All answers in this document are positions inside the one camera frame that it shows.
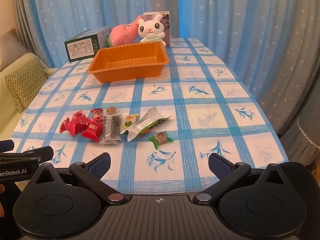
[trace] zigzag pillow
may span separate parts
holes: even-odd
[[[39,93],[47,77],[41,67],[40,61],[34,59],[22,68],[5,76],[5,82],[14,98],[19,113],[28,108]]]

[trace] blue checkered tablecloth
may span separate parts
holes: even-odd
[[[168,194],[203,190],[218,179],[208,168],[216,152],[252,167],[287,161],[265,114],[243,83],[197,39],[172,39],[170,64],[160,77],[100,84],[85,74],[92,59],[67,63],[47,80],[12,134],[14,152],[50,145],[55,167],[88,162],[103,152],[111,168],[102,180],[122,193]],[[131,142],[104,146],[59,133],[82,109],[115,106],[124,117],[152,106],[171,118]],[[166,130],[173,143],[155,150],[148,137]]]

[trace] curtain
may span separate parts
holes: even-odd
[[[198,38],[232,68],[276,132],[284,133],[318,73],[319,0],[178,0],[178,5],[180,37]]]
[[[319,94],[320,78],[318,77],[302,111],[280,139],[291,162],[299,162],[307,166],[320,153]]]
[[[126,24],[149,11],[170,11],[171,35],[178,35],[177,0],[16,0],[20,34],[50,66],[67,60],[64,41],[83,30]]]

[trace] bunny face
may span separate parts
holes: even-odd
[[[158,35],[164,31],[164,26],[160,22],[162,14],[157,14],[153,20],[144,21],[143,19],[138,20],[139,28],[138,33],[142,38]]]

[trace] hand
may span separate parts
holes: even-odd
[[[4,192],[4,186],[3,185],[0,185],[0,194],[2,194]],[[0,217],[4,217],[4,210],[3,210],[3,207],[0,203]]]

